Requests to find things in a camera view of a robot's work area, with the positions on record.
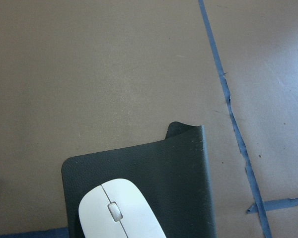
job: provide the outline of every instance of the tape strip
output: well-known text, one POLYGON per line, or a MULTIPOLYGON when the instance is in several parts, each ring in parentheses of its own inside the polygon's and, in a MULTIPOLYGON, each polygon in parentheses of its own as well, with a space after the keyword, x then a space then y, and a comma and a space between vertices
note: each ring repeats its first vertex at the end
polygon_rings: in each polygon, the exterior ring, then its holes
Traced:
MULTIPOLYGON (((296 207, 298 206, 298 198, 287 198, 280 200, 272 200, 264 202, 264 207, 266 211, 273 211, 277 209, 296 207)), ((250 208, 248 208, 247 213, 256 213, 258 212, 256 204, 253 204, 250 208)))
POLYGON ((240 150, 242 156, 244 157, 244 159, 246 161, 246 167, 245 167, 246 168, 246 173, 247 173, 248 181, 249 181, 252 193, 253 193, 255 204, 258 208, 258 215, 259 215, 259 219, 260 219, 260 222, 261 222, 261 225, 262 225, 263 233, 264 233, 266 238, 272 238, 272 233, 271 233, 271 230, 270 230, 270 227, 269 227, 266 211, 265 211, 265 208, 264 208, 263 199, 260 195, 259 187, 258 187, 256 178, 255 178, 255 174, 254 174, 254 171, 253 171, 253 168, 252 168, 252 165, 251 165, 251 162, 250 162, 247 150, 246 150, 246 145, 245 145, 244 140, 242 138, 242 135, 239 131, 239 128, 237 126, 237 122, 235 120, 235 117, 234 117, 234 114, 233 114, 233 111, 232 111, 232 107, 231 107, 231 104, 230 104, 230 91, 229 91, 227 81, 226 81, 225 76, 224 76, 225 73, 224 73, 223 66, 222 66, 221 59, 220 59, 220 55, 219 55, 219 52, 218 52, 218 49, 217 49, 217 46, 216 46, 216 43, 215 43, 215 39, 214 39, 214 36, 213 36, 211 25, 210 25, 210 22, 209 22, 209 19, 208 19, 208 15, 207 15, 207 12, 206 12, 204 1, 203 0, 198 0, 198 1, 199 1, 200 10, 201 10, 202 18, 203 18, 203 21, 204 21, 205 29, 206 29, 206 32, 207 32, 208 37, 209 37, 209 42, 210 42, 211 50, 212 50, 212 53, 213 53, 214 62, 215 62, 215 65, 216 65, 216 68, 217 68, 217 71, 218 71, 218 74, 219 74, 220 82, 221 82, 221 85, 222 85, 225 101, 226 101, 227 108, 228 108, 228 111, 229 111, 229 116, 230 116, 230 119, 232 121, 233 129, 234 129, 234 132, 235 132, 235 137, 237 139, 239 150, 240 150))

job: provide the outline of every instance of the mouse pad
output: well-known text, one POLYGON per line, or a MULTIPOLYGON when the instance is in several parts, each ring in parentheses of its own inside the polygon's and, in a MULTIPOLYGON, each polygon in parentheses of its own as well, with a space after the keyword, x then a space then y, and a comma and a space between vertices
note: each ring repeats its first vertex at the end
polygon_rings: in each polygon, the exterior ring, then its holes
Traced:
POLYGON ((62 179, 70 238, 84 238, 81 199, 118 178, 138 187, 167 238, 216 237, 203 126, 173 122, 162 141, 67 159, 62 179))

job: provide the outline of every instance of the floor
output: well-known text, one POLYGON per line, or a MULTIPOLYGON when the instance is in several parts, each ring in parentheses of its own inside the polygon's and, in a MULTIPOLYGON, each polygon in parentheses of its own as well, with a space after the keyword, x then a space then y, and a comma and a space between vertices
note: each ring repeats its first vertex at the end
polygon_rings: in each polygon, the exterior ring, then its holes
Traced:
MULTIPOLYGON (((264 201, 298 198, 298 0, 205 0, 264 201)), ((0 0, 0 234, 65 227, 71 156, 206 127, 220 238, 264 237, 198 0, 0 0)), ((298 238, 298 206, 267 211, 298 238)))

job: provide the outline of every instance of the computer mouse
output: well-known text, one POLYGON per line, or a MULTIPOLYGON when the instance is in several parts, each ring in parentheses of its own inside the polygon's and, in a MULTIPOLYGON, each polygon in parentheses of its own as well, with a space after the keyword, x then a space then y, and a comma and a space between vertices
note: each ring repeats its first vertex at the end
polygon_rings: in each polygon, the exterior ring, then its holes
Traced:
POLYGON ((92 189, 81 200, 78 214, 85 238, 165 238, 146 199, 127 179, 92 189))

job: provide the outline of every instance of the mouse scroll wheel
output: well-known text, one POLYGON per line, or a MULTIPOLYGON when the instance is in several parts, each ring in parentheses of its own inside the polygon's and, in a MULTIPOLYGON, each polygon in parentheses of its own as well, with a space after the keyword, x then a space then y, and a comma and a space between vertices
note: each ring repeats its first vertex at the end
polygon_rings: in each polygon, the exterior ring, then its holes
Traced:
POLYGON ((115 222, 120 221, 123 218, 123 215, 121 214, 116 202, 108 204, 108 209, 115 222))

